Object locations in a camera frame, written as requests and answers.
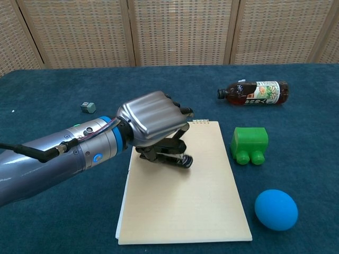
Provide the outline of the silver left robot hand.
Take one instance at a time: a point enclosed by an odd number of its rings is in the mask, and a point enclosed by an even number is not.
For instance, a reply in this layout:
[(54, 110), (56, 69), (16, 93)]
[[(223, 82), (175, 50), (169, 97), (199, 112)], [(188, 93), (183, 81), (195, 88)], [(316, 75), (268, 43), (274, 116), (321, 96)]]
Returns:
[(128, 143), (136, 148), (152, 146), (165, 138), (181, 139), (194, 113), (164, 92), (155, 91), (124, 103), (117, 117), (129, 125)]

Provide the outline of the black stapler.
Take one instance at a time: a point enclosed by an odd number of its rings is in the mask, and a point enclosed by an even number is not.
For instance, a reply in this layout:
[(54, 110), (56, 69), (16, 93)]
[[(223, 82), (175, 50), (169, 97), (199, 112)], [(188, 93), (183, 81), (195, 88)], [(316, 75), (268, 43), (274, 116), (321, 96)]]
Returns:
[(141, 159), (157, 164), (190, 168), (193, 157), (185, 154), (186, 144), (181, 139), (165, 138), (148, 147), (136, 147)]

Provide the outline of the beige spiral notebook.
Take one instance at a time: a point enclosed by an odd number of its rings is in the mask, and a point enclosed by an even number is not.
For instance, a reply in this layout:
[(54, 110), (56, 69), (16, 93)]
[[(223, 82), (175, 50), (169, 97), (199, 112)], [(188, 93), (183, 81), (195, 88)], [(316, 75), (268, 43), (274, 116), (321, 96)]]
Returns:
[(183, 140), (193, 158), (188, 169), (131, 153), (120, 245), (252, 240), (219, 123), (195, 120)]

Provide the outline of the small grey-green pencil sharpener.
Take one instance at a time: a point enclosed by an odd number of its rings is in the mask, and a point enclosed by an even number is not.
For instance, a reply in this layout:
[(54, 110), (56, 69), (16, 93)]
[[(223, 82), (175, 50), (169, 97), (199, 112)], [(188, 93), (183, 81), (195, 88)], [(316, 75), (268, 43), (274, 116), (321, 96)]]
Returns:
[(81, 110), (87, 114), (93, 114), (96, 111), (96, 105), (93, 102), (83, 102), (81, 104)]

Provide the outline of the woven folding screen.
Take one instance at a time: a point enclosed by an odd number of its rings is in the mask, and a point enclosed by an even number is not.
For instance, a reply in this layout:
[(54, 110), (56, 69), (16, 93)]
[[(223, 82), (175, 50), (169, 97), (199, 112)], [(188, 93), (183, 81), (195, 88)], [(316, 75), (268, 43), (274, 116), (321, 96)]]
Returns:
[(339, 0), (0, 0), (0, 77), (294, 63), (339, 63)]

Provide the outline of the green toy block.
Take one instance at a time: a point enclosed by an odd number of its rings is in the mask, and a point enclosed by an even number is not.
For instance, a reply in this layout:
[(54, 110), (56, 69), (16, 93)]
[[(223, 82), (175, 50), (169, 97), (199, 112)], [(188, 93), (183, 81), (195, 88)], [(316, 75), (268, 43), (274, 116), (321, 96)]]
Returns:
[(261, 165), (265, 162), (264, 154), (268, 144), (269, 137), (264, 127), (235, 127), (230, 149), (238, 164), (251, 162)]

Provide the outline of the brown tea bottle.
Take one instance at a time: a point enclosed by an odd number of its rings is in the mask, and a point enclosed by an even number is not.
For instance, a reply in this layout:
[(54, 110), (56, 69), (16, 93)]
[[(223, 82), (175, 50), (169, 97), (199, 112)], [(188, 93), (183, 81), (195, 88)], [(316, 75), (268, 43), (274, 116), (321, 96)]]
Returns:
[(286, 81), (239, 81), (217, 90), (217, 99), (234, 105), (278, 105), (288, 97)]

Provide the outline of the blue table cloth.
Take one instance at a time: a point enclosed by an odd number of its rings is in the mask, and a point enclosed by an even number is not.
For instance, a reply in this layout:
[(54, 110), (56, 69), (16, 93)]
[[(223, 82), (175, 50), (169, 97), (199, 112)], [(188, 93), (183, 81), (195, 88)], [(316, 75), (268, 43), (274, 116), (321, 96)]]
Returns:
[[(239, 81), (286, 81), (278, 105), (234, 105), (217, 90)], [(0, 254), (339, 254), (339, 63), (16, 70), (0, 77), (0, 142), (25, 143), (162, 90), (198, 119), (269, 134), (260, 167), (231, 162), (251, 242), (120, 246), (115, 239), (130, 152), (33, 198), (0, 208)], [(93, 114), (82, 112), (93, 102)], [(254, 203), (267, 189), (290, 195), (297, 223), (273, 231)]]

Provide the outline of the blue egg-shaped ball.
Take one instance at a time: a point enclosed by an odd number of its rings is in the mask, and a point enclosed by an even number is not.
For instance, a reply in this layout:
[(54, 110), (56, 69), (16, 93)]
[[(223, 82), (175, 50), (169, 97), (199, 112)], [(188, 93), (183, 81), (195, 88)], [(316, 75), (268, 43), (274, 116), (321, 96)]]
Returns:
[(258, 220), (273, 231), (286, 231), (294, 227), (299, 211), (294, 199), (278, 189), (261, 192), (254, 203)]

